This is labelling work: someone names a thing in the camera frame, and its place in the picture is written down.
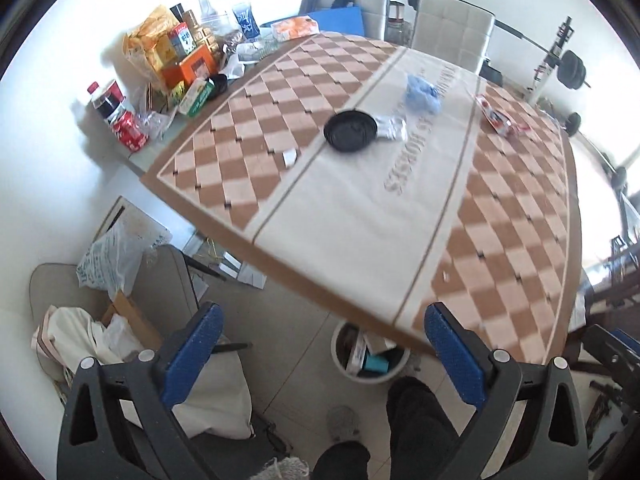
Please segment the yellow snack bag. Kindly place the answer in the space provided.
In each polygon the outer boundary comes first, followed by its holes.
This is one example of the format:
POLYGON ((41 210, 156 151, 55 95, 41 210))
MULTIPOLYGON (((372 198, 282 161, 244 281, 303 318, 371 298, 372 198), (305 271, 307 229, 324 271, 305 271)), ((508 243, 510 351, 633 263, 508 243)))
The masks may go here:
POLYGON ((166 6, 157 6, 141 24, 122 37, 122 54, 126 60, 157 86, 163 84, 160 76, 163 62, 156 46, 177 24, 175 15, 166 6))

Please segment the silver foil blister pack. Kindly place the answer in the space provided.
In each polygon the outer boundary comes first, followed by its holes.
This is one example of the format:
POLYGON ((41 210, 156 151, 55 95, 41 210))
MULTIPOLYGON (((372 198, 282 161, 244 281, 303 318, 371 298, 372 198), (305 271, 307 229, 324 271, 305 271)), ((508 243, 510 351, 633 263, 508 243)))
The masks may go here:
POLYGON ((408 140, 407 125, 400 116, 374 116, 376 137, 385 141, 406 142, 408 140))

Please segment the small white paper scrap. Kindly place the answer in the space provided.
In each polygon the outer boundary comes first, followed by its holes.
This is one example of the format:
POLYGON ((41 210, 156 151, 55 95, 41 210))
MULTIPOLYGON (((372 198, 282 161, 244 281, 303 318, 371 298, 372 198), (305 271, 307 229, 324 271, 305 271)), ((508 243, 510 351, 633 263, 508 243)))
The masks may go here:
POLYGON ((292 168, 297 160, 297 151, 295 148, 287 150, 282 153, 283 163, 285 168, 292 168))

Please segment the long white toothpaste box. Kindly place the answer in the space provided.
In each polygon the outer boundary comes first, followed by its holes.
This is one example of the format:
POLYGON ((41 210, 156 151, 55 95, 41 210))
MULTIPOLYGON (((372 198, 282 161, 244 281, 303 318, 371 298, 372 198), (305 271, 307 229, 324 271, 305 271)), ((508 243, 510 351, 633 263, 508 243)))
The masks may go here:
POLYGON ((360 373, 360 370, 363 369, 364 361, 367 356, 367 343, 364 339, 363 332, 359 332, 354 345, 352 346, 352 350, 350 350, 350 355, 346 365, 346 373, 350 376, 357 376, 360 373))

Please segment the barbell on floor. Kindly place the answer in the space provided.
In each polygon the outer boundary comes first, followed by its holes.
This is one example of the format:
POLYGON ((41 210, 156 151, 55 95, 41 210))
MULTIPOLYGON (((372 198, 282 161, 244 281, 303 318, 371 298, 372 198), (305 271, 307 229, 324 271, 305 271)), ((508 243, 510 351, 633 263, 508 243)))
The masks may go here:
POLYGON ((600 160, 600 165, 610 180, 611 188, 616 193, 625 194, 627 191, 627 170, 624 166, 615 167, 612 163, 612 159, 604 151, 601 151, 589 138, 587 138, 581 131, 582 116, 578 113, 570 113, 564 120, 564 129, 567 135, 578 136, 578 140, 585 145, 586 149, 593 154, 594 157, 600 160))

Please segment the checkered brown table mat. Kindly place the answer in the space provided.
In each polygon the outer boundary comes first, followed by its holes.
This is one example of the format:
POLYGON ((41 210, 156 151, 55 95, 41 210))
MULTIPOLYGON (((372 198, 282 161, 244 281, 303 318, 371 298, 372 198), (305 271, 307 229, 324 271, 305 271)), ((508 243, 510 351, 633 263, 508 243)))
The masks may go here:
POLYGON ((434 56, 336 32, 287 42, 204 107, 142 180, 263 274, 405 346, 426 348, 424 311, 441 301, 526 362, 565 347, 582 272, 570 141, 434 56), (438 115, 405 106, 409 75, 437 88, 438 115), (532 131, 499 136, 477 94, 532 131), (408 140, 338 152, 323 127, 343 110, 400 116, 408 140))

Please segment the blue crumpled glove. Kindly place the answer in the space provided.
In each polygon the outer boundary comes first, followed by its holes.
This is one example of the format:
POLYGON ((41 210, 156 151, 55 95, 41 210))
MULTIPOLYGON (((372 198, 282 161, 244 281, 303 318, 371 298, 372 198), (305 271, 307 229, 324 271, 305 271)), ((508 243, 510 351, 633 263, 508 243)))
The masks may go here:
POLYGON ((442 109, 437 88, 424 78, 416 75, 407 77, 405 106, 414 114, 438 115, 442 109))

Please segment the white round trash bin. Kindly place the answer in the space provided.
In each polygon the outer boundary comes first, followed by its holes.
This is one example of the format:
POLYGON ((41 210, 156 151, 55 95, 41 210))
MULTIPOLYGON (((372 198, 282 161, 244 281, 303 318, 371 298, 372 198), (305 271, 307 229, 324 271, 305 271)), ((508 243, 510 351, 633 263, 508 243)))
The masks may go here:
POLYGON ((330 351, 338 371, 363 385, 390 382, 402 372, 411 356, 408 349, 347 321, 335 327, 330 351))

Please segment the orange box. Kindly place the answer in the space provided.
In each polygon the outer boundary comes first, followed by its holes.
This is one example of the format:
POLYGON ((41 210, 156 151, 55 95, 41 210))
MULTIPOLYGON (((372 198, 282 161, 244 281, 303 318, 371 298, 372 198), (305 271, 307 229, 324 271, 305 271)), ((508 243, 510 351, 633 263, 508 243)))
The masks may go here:
POLYGON ((218 63, 206 46, 197 47, 182 61, 162 69, 163 80, 168 90, 175 88, 179 82, 184 82, 189 87, 195 79, 207 79, 216 73, 218 73, 218 63))

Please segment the teal green plastic bag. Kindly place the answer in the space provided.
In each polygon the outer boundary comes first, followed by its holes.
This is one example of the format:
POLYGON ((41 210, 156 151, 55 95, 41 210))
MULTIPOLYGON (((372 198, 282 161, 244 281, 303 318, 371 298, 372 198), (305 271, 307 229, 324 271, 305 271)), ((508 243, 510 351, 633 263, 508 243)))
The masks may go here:
POLYGON ((362 370, 371 374, 386 375, 397 366, 401 357, 402 353, 397 352, 368 353, 362 370))

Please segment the cola bottle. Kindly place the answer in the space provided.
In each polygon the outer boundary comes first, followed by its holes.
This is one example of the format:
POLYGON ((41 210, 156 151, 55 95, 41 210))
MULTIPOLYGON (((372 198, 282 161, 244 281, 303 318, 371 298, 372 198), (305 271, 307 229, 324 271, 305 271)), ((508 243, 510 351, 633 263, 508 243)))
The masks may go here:
POLYGON ((87 92, 93 108, 103 119, 110 118, 125 101, 122 90, 120 90, 119 84, 115 79, 103 86, 93 81, 89 84, 87 92))

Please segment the grey fabric chair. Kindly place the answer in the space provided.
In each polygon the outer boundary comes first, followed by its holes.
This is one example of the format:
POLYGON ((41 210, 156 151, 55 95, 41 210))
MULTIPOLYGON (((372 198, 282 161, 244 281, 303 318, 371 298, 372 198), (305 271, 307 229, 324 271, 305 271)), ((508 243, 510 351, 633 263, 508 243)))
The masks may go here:
MULTIPOLYGON (((37 266, 28 298, 36 324, 51 306, 80 307, 99 320, 111 304, 103 290, 81 286, 76 266, 64 263, 37 266)), ((151 260, 140 264, 130 299, 162 336, 185 326, 198 310, 198 298, 183 252, 171 245, 157 247, 151 260)))

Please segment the red white snack wrapper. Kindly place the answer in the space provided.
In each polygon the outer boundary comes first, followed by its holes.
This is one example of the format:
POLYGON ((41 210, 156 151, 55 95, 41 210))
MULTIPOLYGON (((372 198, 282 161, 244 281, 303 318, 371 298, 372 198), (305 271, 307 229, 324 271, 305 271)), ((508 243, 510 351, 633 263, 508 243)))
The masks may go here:
POLYGON ((488 124, 491 125, 491 128, 493 128, 499 136, 510 138, 510 136, 519 136, 520 134, 527 134, 532 131, 529 125, 521 124, 503 110, 498 110, 497 107, 493 107, 484 94, 477 94, 475 101, 480 107, 483 116, 488 121, 488 124))

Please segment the blue water bottle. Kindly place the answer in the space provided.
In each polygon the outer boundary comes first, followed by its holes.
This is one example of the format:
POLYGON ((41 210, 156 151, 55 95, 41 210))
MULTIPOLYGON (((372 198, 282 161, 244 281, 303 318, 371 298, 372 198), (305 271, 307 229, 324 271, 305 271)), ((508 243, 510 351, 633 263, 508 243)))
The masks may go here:
POLYGON ((247 40, 254 41, 260 36, 259 26, 256 23, 250 4, 240 4, 239 6, 235 6, 232 11, 242 30, 243 36, 247 40))

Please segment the printed plastic bag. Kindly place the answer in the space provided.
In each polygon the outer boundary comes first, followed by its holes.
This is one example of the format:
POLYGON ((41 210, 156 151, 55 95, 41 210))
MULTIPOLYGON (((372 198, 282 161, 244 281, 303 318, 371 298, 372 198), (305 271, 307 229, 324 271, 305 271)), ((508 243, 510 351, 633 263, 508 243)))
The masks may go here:
POLYGON ((111 300, 119 292, 129 296, 148 248, 148 241, 128 224, 116 223, 91 244, 76 266, 79 286, 107 292, 111 300))

